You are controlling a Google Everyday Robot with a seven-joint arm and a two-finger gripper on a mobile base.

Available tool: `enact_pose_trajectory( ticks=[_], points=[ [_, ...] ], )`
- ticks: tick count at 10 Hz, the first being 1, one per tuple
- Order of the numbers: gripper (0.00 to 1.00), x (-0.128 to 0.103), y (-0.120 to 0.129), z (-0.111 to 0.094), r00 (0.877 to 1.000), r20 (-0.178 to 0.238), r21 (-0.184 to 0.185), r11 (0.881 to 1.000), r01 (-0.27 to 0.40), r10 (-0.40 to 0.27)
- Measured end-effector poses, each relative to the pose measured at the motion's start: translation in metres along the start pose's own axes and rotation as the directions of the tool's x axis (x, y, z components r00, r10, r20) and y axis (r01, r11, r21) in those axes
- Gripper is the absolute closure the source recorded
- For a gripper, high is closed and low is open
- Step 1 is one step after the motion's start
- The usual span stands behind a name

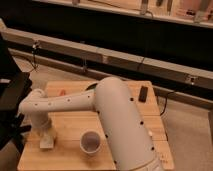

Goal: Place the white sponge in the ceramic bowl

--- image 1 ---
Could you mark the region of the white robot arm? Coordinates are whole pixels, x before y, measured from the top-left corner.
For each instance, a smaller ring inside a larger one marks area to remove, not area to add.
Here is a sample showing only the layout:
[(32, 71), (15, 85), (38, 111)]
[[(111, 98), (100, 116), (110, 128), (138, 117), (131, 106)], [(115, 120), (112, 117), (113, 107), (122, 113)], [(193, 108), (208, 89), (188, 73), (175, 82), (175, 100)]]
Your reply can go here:
[(35, 89), (19, 111), (30, 116), (37, 130), (52, 126), (49, 112), (95, 111), (118, 171), (164, 171), (132, 93), (119, 78), (107, 77), (94, 89), (58, 97)]

